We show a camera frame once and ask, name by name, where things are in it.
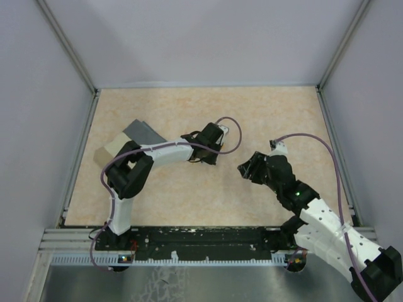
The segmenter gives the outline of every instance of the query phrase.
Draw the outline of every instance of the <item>beige table surface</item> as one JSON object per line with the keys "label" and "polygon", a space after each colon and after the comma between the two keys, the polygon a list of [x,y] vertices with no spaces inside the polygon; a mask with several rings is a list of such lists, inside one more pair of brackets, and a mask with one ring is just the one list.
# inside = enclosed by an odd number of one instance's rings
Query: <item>beige table surface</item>
{"label": "beige table surface", "polygon": [[[268,187],[237,171],[255,151],[269,153],[269,140],[294,132],[324,138],[326,127],[314,87],[191,87],[102,90],[69,206],[66,225],[101,225],[109,215],[108,193],[99,182],[94,151],[134,119],[146,121],[167,140],[201,130],[221,116],[242,126],[240,148],[219,155],[216,166],[175,163],[153,170],[136,196],[133,225],[281,225],[291,213]],[[231,121],[224,149],[237,143]],[[327,150],[311,138],[288,138],[288,160],[298,179],[337,211],[336,177]],[[343,195],[344,215],[348,206]]]}

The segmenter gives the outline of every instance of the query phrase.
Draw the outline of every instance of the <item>gray fabric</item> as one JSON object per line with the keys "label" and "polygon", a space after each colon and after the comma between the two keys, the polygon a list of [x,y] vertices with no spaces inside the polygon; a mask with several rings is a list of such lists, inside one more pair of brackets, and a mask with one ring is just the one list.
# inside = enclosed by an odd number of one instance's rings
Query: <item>gray fabric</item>
{"label": "gray fabric", "polygon": [[166,142],[165,138],[160,136],[144,121],[134,120],[123,132],[139,145],[153,145],[155,143]]}

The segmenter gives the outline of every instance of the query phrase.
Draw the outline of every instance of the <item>robotic arm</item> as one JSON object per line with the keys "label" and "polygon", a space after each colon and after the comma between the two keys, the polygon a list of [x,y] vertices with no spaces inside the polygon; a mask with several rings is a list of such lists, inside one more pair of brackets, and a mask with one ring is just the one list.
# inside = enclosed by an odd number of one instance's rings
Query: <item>robotic arm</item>
{"label": "robotic arm", "polygon": [[127,142],[116,157],[137,149],[148,150],[114,161],[105,174],[108,185],[115,195],[115,211],[109,224],[110,231],[120,236],[130,229],[133,199],[144,187],[152,169],[173,162],[195,161],[215,165],[218,154],[205,146],[220,151],[229,129],[223,125],[209,123],[202,131],[194,131],[180,138],[155,145],[138,145]]}
{"label": "robotic arm", "polygon": [[319,193],[296,179],[286,158],[285,144],[270,143],[270,154],[255,152],[238,167],[242,178],[273,190],[281,205],[295,214],[281,229],[291,234],[299,247],[337,269],[362,300],[371,301],[351,266],[351,255],[344,239],[347,233],[352,257],[357,261],[365,284],[377,301],[383,301],[403,280],[400,253],[393,247],[381,248],[347,223],[342,225]]}

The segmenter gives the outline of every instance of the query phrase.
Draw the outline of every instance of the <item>gray wall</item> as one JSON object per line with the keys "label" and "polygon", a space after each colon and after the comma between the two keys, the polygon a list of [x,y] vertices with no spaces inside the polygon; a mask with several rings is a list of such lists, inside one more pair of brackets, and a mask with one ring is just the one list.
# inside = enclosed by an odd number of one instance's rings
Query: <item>gray wall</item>
{"label": "gray wall", "polygon": [[47,2],[94,84],[128,87],[317,84],[361,0]]}
{"label": "gray wall", "polygon": [[402,58],[403,1],[374,0],[325,96],[364,221],[403,254]]}
{"label": "gray wall", "polygon": [[21,301],[91,93],[32,0],[0,2],[0,300]]}

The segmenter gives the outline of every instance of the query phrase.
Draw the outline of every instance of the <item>gray floor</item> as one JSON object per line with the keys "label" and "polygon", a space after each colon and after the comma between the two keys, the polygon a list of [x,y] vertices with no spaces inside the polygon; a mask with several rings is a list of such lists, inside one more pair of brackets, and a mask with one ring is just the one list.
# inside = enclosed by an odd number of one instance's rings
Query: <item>gray floor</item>
{"label": "gray floor", "polygon": [[361,301],[347,280],[314,255],[301,273],[282,267],[52,266],[41,302]]}

